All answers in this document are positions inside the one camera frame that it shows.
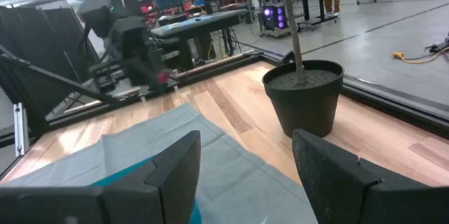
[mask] wooden platform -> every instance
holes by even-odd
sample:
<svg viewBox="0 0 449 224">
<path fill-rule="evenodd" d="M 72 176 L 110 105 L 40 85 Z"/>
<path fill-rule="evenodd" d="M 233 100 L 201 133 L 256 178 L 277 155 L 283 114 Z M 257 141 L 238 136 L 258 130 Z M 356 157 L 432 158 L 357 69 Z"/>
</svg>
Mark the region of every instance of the wooden platform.
<svg viewBox="0 0 449 224">
<path fill-rule="evenodd" d="M 300 182 L 291 139 L 281 130 L 261 78 L 272 66 L 258 62 L 44 135 L 4 181 L 45 166 L 66 154 L 190 103 L 246 149 Z M 326 140 L 392 171 L 431 186 L 449 185 L 448 141 L 340 96 L 333 132 Z"/>
</svg>

